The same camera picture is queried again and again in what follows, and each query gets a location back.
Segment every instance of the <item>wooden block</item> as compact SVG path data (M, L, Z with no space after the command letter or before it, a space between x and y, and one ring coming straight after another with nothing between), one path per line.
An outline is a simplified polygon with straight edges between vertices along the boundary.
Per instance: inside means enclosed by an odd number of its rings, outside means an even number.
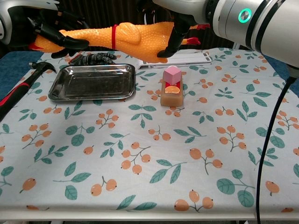
M180 81L180 93L165 93L166 82L163 80L161 88L162 106L181 106L183 105L183 79Z

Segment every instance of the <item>hammer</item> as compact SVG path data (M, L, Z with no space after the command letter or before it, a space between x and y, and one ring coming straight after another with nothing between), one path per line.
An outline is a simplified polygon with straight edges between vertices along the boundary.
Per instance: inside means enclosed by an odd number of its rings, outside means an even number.
M28 92L32 84L37 78L46 70L50 69L56 73L54 66L48 62L30 62L29 66L36 69L34 73L27 78L24 82L14 87L1 101L0 101L0 121L5 115L13 108L16 103Z

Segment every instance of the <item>blue floor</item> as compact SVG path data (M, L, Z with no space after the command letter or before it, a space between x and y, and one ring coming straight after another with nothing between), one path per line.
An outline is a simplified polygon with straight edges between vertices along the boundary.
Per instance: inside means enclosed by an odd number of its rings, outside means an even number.
M37 51L13 51L0 59L0 100L30 70L28 63L36 62L42 55Z
M27 73L30 69L28 63L36 62L42 54L42 52L37 51L14 51L6 54L0 59L0 79L2 82L0 99L4 98L22 76ZM284 80L289 77L289 72L285 63L267 56L266 59ZM299 96L299 80L297 80L290 89Z

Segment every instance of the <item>orange slice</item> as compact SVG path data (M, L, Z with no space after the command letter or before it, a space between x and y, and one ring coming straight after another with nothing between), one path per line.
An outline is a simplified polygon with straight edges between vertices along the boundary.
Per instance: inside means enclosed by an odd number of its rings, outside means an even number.
M179 93L179 92L180 92L179 88L174 85L170 85L165 88L165 93Z

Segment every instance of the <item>hammer head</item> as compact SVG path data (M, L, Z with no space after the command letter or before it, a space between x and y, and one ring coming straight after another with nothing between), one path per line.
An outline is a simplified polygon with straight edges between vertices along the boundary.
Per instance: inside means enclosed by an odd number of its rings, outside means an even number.
M45 72L46 70L48 70L48 69L52 70L56 73L56 70L55 70L54 66L52 64L48 63L48 62L38 62L38 63L30 62L29 66L32 69L39 70L39 72L41 72L41 74L43 72Z

